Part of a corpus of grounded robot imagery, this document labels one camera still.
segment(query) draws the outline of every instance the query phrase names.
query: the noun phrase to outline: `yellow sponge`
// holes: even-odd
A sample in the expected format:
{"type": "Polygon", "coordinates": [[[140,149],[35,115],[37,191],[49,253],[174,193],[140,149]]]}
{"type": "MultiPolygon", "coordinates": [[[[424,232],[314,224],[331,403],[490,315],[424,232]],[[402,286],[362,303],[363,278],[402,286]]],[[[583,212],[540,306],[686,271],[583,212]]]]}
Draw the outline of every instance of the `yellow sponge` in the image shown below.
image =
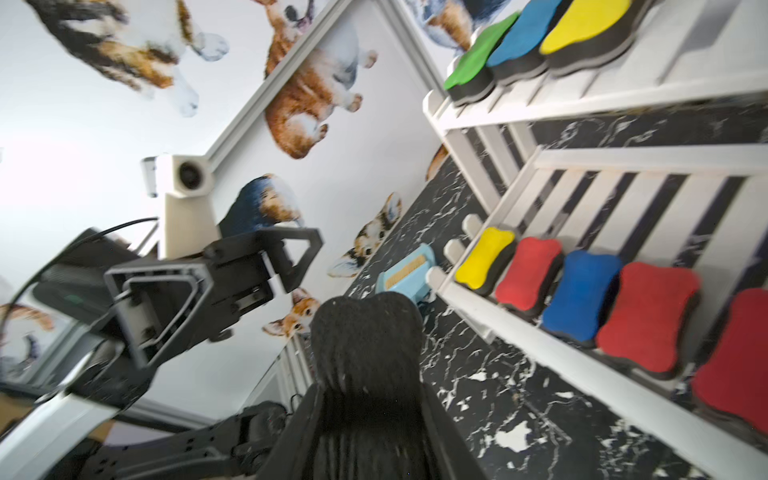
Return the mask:
{"type": "Polygon", "coordinates": [[[631,0],[574,0],[541,43],[540,52],[549,55],[598,36],[615,25],[627,13],[631,3],[631,0]]]}
{"type": "Polygon", "coordinates": [[[456,270],[456,281],[481,295],[490,294],[515,253],[514,242],[514,233],[486,228],[467,260],[456,270]]]}

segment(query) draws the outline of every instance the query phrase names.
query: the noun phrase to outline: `puppy illustration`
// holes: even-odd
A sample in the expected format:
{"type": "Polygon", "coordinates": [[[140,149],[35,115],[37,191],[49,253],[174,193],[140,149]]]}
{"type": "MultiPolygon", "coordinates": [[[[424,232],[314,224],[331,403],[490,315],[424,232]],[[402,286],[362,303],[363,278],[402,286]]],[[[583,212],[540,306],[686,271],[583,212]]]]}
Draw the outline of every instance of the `puppy illustration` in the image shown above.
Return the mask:
{"type": "MultiPolygon", "coordinates": [[[[255,1],[264,5],[275,30],[266,60],[266,77],[311,26],[314,1],[255,1]]],[[[334,107],[360,109],[362,95],[350,91],[357,79],[357,67],[371,68],[378,54],[363,51],[358,44],[354,26],[348,21],[338,22],[267,106],[266,124],[280,150],[293,158],[304,158],[328,133],[328,125],[323,122],[334,107]]]]}
{"type": "Polygon", "coordinates": [[[227,215],[219,223],[219,230],[222,237],[232,237],[291,221],[304,226],[296,195],[282,178],[266,174],[240,189],[227,215]]]}
{"type": "Polygon", "coordinates": [[[426,176],[427,181],[435,178],[438,170],[440,170],[440,167],[442,167],[442,165],[445,163],[445,159],[447,159],[449,155],[450,154],[448,153],[448,149],[445,148],[445,145],[440,145],[440,148],[437,149],[437,152],[432,158],[432,161],[429,162],[429,168],[427,169],[426,176]]]}
{"type": "Polygon", "coordinates": [[[355,246],[344,253],[329,269],[329,276],[355,276],[366,261],[381,246],[386,234],[395,226],[402,215],[402,201],[392,193],[373,220],[366,223],[355,239],[355,246]]]}
{"type": "Polygon", "coordinates": [[[406,0],[416,24],[437,45],[457,53],[472,46],[472,32],[490,24],[510,0],[406,0]]]}
{"type": "Polygon", "coordinates": [[[320,302],[312,298],[306,290],[299,287],[290,294],[293,308],[282,319],[269,322],[262,330],[271,336],[290,338],[296,333],[310,331],[310,322],[320,308],[320,302]]]}
{"type": "Polygon", "coordinates": [[[178,68],[187,47],[206,61],[229,51],[223,38],[192,21],[184,0],[26,2],[72,56],[147,98],[158,88],[170,92],[184,117],[197,113],[199,101],[178,68]]]}
{"type": "MultiPolygon", "coordinates": [[[[5,311],[8,309],[8,303],[0,305],[0,318],[5,315],[5,311]]],[[[27,319],[37,323],[44,332],[52,332],[54,330],[53,319],[50,315],[42,312],[36,308],[30,306],[16,305],[11,311],[11,315],[8,320],[27,319]]]]}

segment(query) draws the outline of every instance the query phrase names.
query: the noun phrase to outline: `corgi sticker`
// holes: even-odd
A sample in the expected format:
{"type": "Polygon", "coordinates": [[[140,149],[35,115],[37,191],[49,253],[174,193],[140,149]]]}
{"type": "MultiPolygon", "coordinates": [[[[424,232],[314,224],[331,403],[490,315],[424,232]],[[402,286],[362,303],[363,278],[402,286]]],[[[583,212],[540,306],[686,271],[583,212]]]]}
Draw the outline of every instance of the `corgi sticker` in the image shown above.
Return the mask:
{"type": "MultiPolygon", "coordinates": [[[[314,0],[254,0],[264,5],[274,29],[266,60],[268,76],[312,24],[314,0]]],[[[358,66],[371,68],[378,54],[361,50],[355,27],[334,25],[264,111],[272,138],[292,158],[307,156],[328,133],[325,122],[335,107],[358,111],[362,95],[351,92],[358,66]]]]}
{"type": "Polygon", "coordinates": [[[297,333],[308,333],[310,322],[320,307],[320,302],[312,298],[306,290],[299,287],[291,292],[293,308],[290,313],[279,320],[269,322],[261,329],[271,336],[282,336],[289,339],[297,333]]]}
{"type": "Polygon", "coordinates": [[[253,232],[282,222],[304,226],[296,195],[274,174],[266,174],[240,189],[227,215],[219,223],[222,237],[253,232]]]}
{"type": "Polygon", "coordinates": [[[402,216],[402,201],[397,193],[392,193],[386,199],[384,207],[373,220],[366,223],[355,239],[355,246],[344,253],[336,263],[328,269],[329,276],[352,277],[365,265],[366,261],[381,246],[386,234],[395,226],[402,216]]]}
{"type": "Polygon", "coordinates": [[[200,30],[184,0],[26,2],[73,57],[146,98],[168,92],[183,117],[200,103],[178,67],[187,47],[205,61],[230,50],[222,37],[200,30]]]}
{"type": "Polygon", "coordinates": [[[430,181],[432,178],[435,178],[437,176],[437,172],[440,170],[440,167],[445,163],[445,160],[449,157],[448,149],[445,148],[445,145],[440,145],[440,148],[437,149],[437,152],[435,152],[435,156],[432,158],[432,161],[429,162],[429,168],[427,169],[427,175],[426,180],[430,181]]]}

